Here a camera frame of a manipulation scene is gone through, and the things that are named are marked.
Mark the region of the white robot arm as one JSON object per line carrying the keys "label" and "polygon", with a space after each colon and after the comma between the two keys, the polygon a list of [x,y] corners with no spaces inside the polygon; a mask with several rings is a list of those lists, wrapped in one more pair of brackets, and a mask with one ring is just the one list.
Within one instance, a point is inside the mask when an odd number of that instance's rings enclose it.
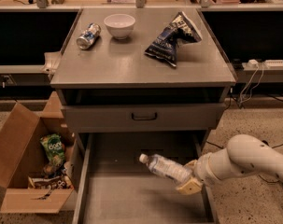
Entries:
{"label": "white robot arm", "polygon": [[247,134],[232,137],[226,148],[202,155],[185,167],[191,171],[191,176],[177,186],[177,191],[183,195],[192,195],[203,186],[211,187],[226,179],[258,173],[266,173],[283,183],[283,154]]}

